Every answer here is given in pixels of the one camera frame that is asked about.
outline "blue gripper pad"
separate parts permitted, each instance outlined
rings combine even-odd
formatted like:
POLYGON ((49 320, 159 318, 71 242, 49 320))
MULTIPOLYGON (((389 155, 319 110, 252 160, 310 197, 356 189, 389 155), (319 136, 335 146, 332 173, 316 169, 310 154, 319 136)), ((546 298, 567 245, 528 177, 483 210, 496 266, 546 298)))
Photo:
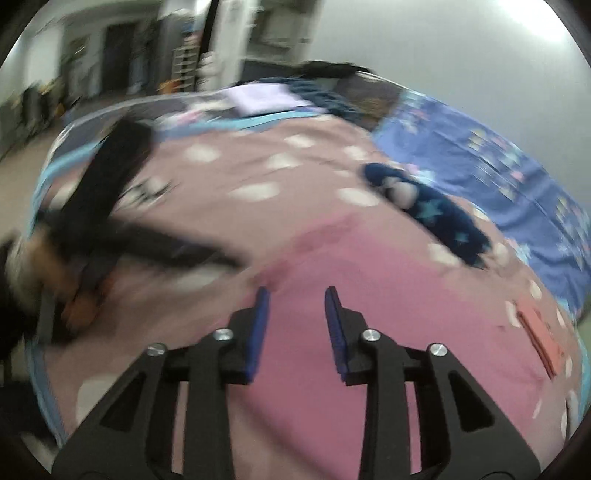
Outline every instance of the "blue gripper pad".
POLYGON ((265 287, 259 288, 256 293, 252 314, 252 327, 250 336, 246 341, 245 375, 249 383, 254 380, 261 360, 262 344, 269 319, 270 297, 271 295, 265 287))
POLYGON ((336 370, 339 373, 341 380, 344 382, 349 373, 347 340, 343 327, 341 325, 341 318, 339 310, 341 309, 340 301, 330 288, 324 294, 324 311, 326 314, 326 323, 329 327, 330 343, 333 348, 333 355, 335 357, 336 370))

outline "lavender cloth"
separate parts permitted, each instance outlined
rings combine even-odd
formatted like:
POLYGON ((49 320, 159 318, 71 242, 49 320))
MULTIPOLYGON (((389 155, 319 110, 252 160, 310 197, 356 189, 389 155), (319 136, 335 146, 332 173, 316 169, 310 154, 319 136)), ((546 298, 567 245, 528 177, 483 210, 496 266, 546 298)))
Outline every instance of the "lavender cloth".
POLYGON ((291 93, 287 85, 279 83, 247 83, 227 88, 221 93, 236 105, 242 116, 264 115, 302 106, 314 106, 312 102, 291 93))

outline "folded cloth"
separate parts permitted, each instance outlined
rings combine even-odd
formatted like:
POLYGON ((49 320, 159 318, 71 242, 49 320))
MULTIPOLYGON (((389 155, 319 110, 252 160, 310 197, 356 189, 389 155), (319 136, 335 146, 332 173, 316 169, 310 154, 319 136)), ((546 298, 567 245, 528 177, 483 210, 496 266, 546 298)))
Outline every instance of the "folded cloth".
POLYGON ((285 83, 291 93, 313 102, 318 107, 326 108, 331 115, 339 116, 356 125, 361 121, 361 110, 351 105, 345 97, 324 90, 312 80, 304 80, 299 77, 269 77, 258 81, 261 83, 285 83))
POLYGON ((468 214, 448 197, 409 179, 404 171, 381 163, 368 163, 362 175, 370 186, 419 221, 465 263, 483 267, 479 255, 490 250, 491 243, 468 214))
POLYGON ((285 112, 302 106, 314 106, 294 95, 287 85, 279 83, 246 83, 222 90, 242 116, 285 112))

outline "door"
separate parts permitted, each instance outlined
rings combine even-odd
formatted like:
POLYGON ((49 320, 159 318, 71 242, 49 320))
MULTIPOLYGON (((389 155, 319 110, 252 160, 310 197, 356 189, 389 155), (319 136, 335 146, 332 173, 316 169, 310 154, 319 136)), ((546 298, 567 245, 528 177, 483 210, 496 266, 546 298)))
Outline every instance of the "door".
POLYGON ((129 86, 135 23, 111 25, 105 35, 102 92, 126 92, 129 86))

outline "white polka dot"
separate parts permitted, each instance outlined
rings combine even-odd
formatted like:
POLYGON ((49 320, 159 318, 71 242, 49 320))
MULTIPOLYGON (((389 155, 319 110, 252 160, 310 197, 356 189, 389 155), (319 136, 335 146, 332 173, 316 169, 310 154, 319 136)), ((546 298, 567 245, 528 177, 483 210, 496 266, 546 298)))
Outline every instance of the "white polka dot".
POLYGON ((50 210, 61 209, 66 204, 66 202, 70 199, 70 197, 72 196, 72 193, 74 193, 74 190, 76 190, 77 186, 78 186, 77 181, 71 181, 71 182, 66 183, 65 185, 62 185, 62 187, 57 191, 56 196, 54 196, 51 199, 51 202, 49 203, 49 209, 50 210))
POLYGON ((540 288, 540 286, 533 280, 530 280, 530 293, 531 296, 535 299, 535 300, 541 300, 542 299, 542 289, 540 288))
POLYGON ((566 378, 570 378, 573 375, 573 359, 568 357, 566 359, 566 365, 564 366, 564 374, 566 378))
POLYGON ((447 265, 448 267, 459 267, 462 264, 462 261, 443 245, 430 244, 428 249, 431 260, 434 262, 447 265))
POLYGON ((359 189, 339 189, 337 196, 344 202, 359 207, 375 207, 379 204, 379 199, 372 193, 359 189))
POLYGON ((558 319, 558 323, 562 328, 566 328, 566 323, 564 322, 564 318, 562 318, 562 314, 560 313, 559 309, 556 309, 556 318, 558 319))
POLYGON ((229 271, 221 265, 204 265, 181 275, 174 283, 175 290, 189 293, 206 287, 229 271))
POLYGON ((289 153, 276 153, 267 160, 267 168, 269 170, 281 170, 282 168, 296 168, 302 163, 297 158, 289 155, 289 153))
POLYGON ((96 406, 99 400, 109 391, 117 380, 117 375, 95 375, 84 381, 76 400, 76 421, 78 425, 96 406))
POLYGON ((562 438, 563 440, 566 440, 566 429, 569 426, 569 415, 567 413, 567 411, 565 410, 564 413, 562 414, 562 420, 560 422, 560 431, 562 432, 562 438))
POLYGON ((480 220, 485 220, 487 222, 490 222, 491 220, 486 216, 486 214, 480 210, 479 208, 474 207, 472 209, 472 213, 474 214, 474 216, 476 218, 479 218, 480 220))
POLYGON ((368 153, 361 147, 357 147, 356 145, 350 145, 345 147, 343 151, 353 160, 356 161, 365 161, 368 158, 368 153))
POLYGON ((339 176, 339 177, 346 177, 346 178, 350 178, 353 176, 353 173, 350 172, 349 170, 335 170, 335 173, 339 176))
POLYGON ((310 148, 316 145, 316 142, 306 135, 292 135, 285 139, 292 147, 296 148, 310 148))
POLYGON ((504 267, 509 263, 509 249, 504 244, 495 244, 492 248, 492 255, 501 267, 504 267))
POLYGON ((540 414, 541 410, 542 410, 542 399, 539 399, 538 403, 535 405, 534 414, 532 415, 532 418, 534 420, 536 418, 538 418, 538 415, 540 414))
POLYGON ((251 130, 237 130, 235 132, 232 132, 232 136, 233 137, 245 137, 247 135, 250 135, 252 133, 251 130))
POLYGON ((418 198, 418 188, 412 183, 401 182, 392 188, 390 199, 402 210, 412 207, 418 198))
POLYGON ((580 424, 579 398, 573 390, 569 392, 569 396, 566 398, 566 404, 569 412, 569 438, 571 438, 580 424))
POLYGON ((186 150, 185 155, 189 161, 194 163, 211 163, 222 154, 217 148, 208 145, 193 145, 186 150))
POLYGON ((262 202, 279 195, 279 187, 276 183, 253 183, 244 185, 239 189, 231 191, 229 194, 245 202, 262 202))
POLYGON ((509 323, 514 327, 521 328, 521 322, 519 321, 519 318, 517 318, 517 306, 515 303, 506 300, 505 308, 507 310, 507 318, 509 319, 509 323))
POLYGON ((401 181, 402 180, 399 179, 398 177, 386 177, 386 178, 384 178, 382 185, 388 189, 391 189, 394 187, 394 185, 396 185, 397 183, 400 183, 401 181))

